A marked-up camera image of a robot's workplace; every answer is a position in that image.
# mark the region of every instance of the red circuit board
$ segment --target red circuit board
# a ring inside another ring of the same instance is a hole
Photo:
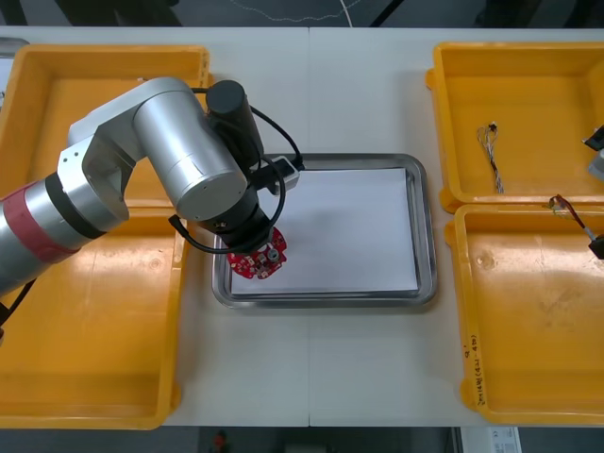
[[[273,240],[264,246],[262,250],[250,255],[237,255],[229,253],[226,257],[230,268],[235,274],[245,278],[258,277],[260,280],[270,277],[283,263],[287,261],[283,252],[287,249],[287,243],[281,232],[273,228]]]

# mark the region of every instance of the black clip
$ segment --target black clip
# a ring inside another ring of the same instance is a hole
[[[592,135],[589,139],[583,140],[583,143],[592,148],[594,151],[599,151],[604,148],[604,126],[600,126],[599,129],[596,129],[594,135]]]

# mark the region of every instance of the wire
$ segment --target wire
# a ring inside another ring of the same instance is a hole
[[[208,88],[196,87],[196,88],[191,88],[191,90],[194,93],[202,94],[202,93],[207,93],[209,89]],[[295,144],[295,141],[292,138],[292,136],[290,134],[288,134],[287,131],[283,127],[281,127],[280,125],[278,125],[277,122],[275,120],[273,120],[272,118],[270,118],[268,115],[266,115],[265,113],[262,113],[260,110],[256,109],[254,106],[249,106],[249,107],[252,110],[252,113],[254,113],[256,116],[260,117],[266,123],[268,123],[269,126],[271,126],[274,130],[276,130],[279,134],[281,134],[285,140],[288,141],[288,143],[294,149],[294,152],[295,152],[295,159],[292,162],[292,164],[298,170],[304,170],[304,158],[302,157],[302,153],[300,152],[300,149],[298,148],[297,144]],[[225,121],[225,120],[222,120],[221,118],[218,118],[216,116],[214,116],[212,118],[214,118],[216,120],[222,121],[222,124],[224,126],[230,127],[232,130],[235,130],[240,135],[245,136],[249,141],[251,141],[251,142],[254,141],[242,129],[238,128],[237,126],[233,125],[232,123],[230,123],[228,121]],[[253,143],[253,144],[254,144],[253,147],[256,149],[256,152],[257,152],[258,158],[259,158],[259,160],[258,160],[258,169],[257,169],[257,170],[259,170],[260,169],[260,150],[258,149],[258,147],[256,146],[255,143]]]
[[[294,23],[304,22],[304,21],[324,21],[325,19],[331,19],[331,18],[337,19],[342,14],[344,14],[348,9],[351,9],[352,7],[356,6],[357,4],[359,4],[361,2],[361,0],[355,0],[350,5],[348,5],[348,7],[344,7],[344,9],[342,9],[337,14],[327,14],[327,15],[321,16],[321,17],[308,16],[308,17],[302,17],[300,19],[294,19],[294,18],[291,18],[291,17],[272,17],[272,16],[268,15],[266,12],[264,12],[261,9],[247,7],[247,6],[242,5],[241,3],[239,3],[237,0],[229,0],[229,1],[230,1],[230,3],[232,3],[233,5],[235,5],[238,8],[245,9],[246,11],[257,12],[258,14],[261,14],[262,16],[264,16],[269,21],[273,21],[273,22],[294,22]]]
[[[6,321],[9,319],[9,317],[21,305],[21,302],[23,302],[23,300],[25,299],[25,297],[29,293],[29,290],[31,290],[31,287],[34,286],[35,282],[36,282],[36,279],[34,278],[30,282],[26,283],[26,285],[23,287],[23,289],[21,290],[21,292],[19,293],[19,295],[17,295],[17,298],[15,299],[15,301],[12,303],[12,305],[8,309],[7,316],[5,317],[5,320],[2,323],[0,323],[0,326],[4,325],[6,323]]]
[[[294,164],[294,167],[297,168],[298,170],[304,170],[304,158],[302,157],[302,153],[300,153],[300,150],[298,149],[297,144],[295,144],[292,136],[290,134],[288,134],[283,127],[278,125],[274,120],[269,118],[267,115],[262,113],[260,110],[254,108],[252,106],[250,106],[250,108],[252,109],[252,113],[254,113],[256,116],[260,117],[266,123],[268,123],[273,129],[275,129],[279,134],[281,134],[285,140],[287,140],[289,142],[289,144],[292,146],[292,148],[294,149],[294,152],[295,152],[295,159],[294,159],[294,162],[292,162]]]
[[[340,3],[342,4],[342,8],[344,9],[344,14],[346,15],[346,20],[348,21],[348,26],[350,26],[350,28],[354,28],[352,26],[352,21],[350,20],[350,14],[348,14],[348,7],[346,6],[346,3],[344,3],[344,0],[340,0]]]
[[[202,243],[196,241],[193,236],[191,236],[189,231],[187,231],[187,228],[182,225],[180,217],[178,217],[177,215],[173,215],[168,219],[170,225],[172,225],[175,230],[180,234],[180,236],[182,236],[190,245],[197,248],[198,250],[201,250],[202,252],[211,253],[213,255],[226,255],[228,253],[246,252],[256,247],[260,242],[262,242],[266,238],[266,236],[270,233],[271,229],[275,226],[277,220],[281,216],[281,212],[283,212],[283,208],[285,207],[285,193],[287,191],[287,188],[285,187],[285,179],[283,178],[283,175],[279,171],[278,167],[273,163],[272,160],[264,156],[262,156],[262,160],[264,160],[266,164],[269,165],[277,175],[279,182],[279,203],[277,205],[275,213],[273,214],[273,217],[268,223],[268,226],[261,233],[257,234],[256,237],[254,237],[252,240],[241,245],[237,245],[235,247],[213,248],[203,245]]]
[[[568,210],[568,212],[570,212],[570,215],[572,215],[575,222],[577,222],[579,224],[579,226],[581,228],[583,228],[583,231],[585,231],[587,233],[587,235],[589,236],[589,239],[591,239],[592,241],[595,241],[597,239],[597,236],[594,234],[594,232],[583,223],[583,221],[581,220],[581,218],[579,217],[579,215],[573,208],[573,205],[571,205],[570,202],[568,200],[566,200],[562,195],[557,194],[556,196],[552,196],[549,199],[548,206],[550,209],[554,210],[554,213],[556,213],[557,207]]]
[[[218,118],[217,116],[212,116],[212,119],[214,121],[216,121],[216,123],[218,123],[219,125],[225,126],[229,129],[233,130],[234,132],[238,133],[240,136],[244,137],[247,140],[247,144],[252,145],[251,147],[254,148],[254,151],[256,151],[256,157],[258,158],[258,167],[256,168],[256,171],[258,171],[260,169],[262,155],[260,154],[260,150],[256,146],[256,142],[254,142],[254,139],[252,139],[252,137],[249,134],[245,133],[245,131],[243,129],[241,129],[238,126],[235,126],[234,124],[232,124],[229,121],[223,120],[222,118]],[[221,138],[223,140],[225,140],[225,142],[231,142],[231,144],[236,147],[235,143],[233,143],[230,138],[225,137],[222,134],[221,134]]]
[[[479,127],[477,132],[478,142],[482,145],[484,150],[487,152],[489,162],[495,173],[495,185],[497,187],[497,193],[503,193],[503,183],[499,176],[499,170],[495,165],[495,142],[497,141],[497,124],[490,123],[487,126]]]

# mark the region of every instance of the white paper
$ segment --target white paper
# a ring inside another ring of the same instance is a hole
[[[268,216],[278,199],[260,192]],[[234,294],[416,290],[404,169],[302,172],[277,222],[287,262]]]

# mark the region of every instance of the electronic component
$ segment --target electronic component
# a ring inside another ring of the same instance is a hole
[[[604,235],[596,236],[594,232],[583,223],[570,202],[558,194],[549,199],[549,204],[547,206],[553,210],[554,213],[560,210],[567,210],[573,217],[573,220],[577,222],[577,224],[583,228],[583,231],[585,231],[587,236],[589,236],[589,239],[591,240],[589,248],[594,252],[594,255],[596,255],[599,260],[604,260]]]
[[[226,257],[231,270],[242,277],[265,279],[274,274],[287,261],[285,250],[287,243],[281,232],[273,228],[271,241],[251,255],[243,256],[229,253]]]

